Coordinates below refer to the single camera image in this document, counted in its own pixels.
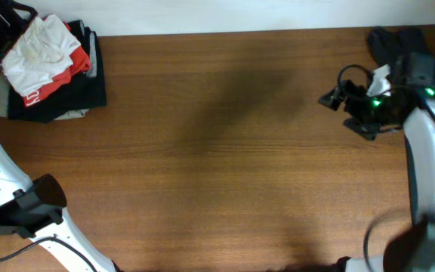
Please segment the white t-shirt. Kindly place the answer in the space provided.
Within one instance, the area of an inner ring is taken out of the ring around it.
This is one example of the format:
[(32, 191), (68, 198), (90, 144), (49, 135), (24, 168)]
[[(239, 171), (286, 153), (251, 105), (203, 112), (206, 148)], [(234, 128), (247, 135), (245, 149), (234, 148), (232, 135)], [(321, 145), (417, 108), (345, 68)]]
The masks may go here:
[(73, 65), (70, 55), (80, 46), (57, 15), (37, 17), (3, 58), (2, 71), (13, 89), (26, 97)]

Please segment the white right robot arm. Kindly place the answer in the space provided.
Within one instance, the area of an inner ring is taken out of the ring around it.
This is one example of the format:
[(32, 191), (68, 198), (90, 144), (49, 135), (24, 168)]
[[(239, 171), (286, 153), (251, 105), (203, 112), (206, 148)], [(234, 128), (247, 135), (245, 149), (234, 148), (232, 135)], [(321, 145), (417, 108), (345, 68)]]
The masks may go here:
[(384, 253), (372, 257), (369, 240), (391, 212), (374, 219), (364, 236), (362, 258), (345, 262), (347, 271), (435, 271), (435, 57), (409, 53), (394, 66), (366, 71), (368, 86), (338, 79), (319, 98), (330, 110), (344, 109), (344, 126), (368, 141), (403, 131), (412, 225), (394, 237)]

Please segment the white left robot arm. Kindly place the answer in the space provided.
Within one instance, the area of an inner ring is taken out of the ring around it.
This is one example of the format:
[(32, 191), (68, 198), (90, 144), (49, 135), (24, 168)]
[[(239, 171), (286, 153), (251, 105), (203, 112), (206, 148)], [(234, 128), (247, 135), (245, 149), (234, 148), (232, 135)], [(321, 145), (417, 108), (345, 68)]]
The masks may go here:
[[(97, 34), (15, 1), (0, 1), (0, 117), (47, 124), (106, 105)], [(115, 271), (71, 219), (50, 174), (33, 179), (0, 144), (0, 236), (46, 248), (69, 271)]]

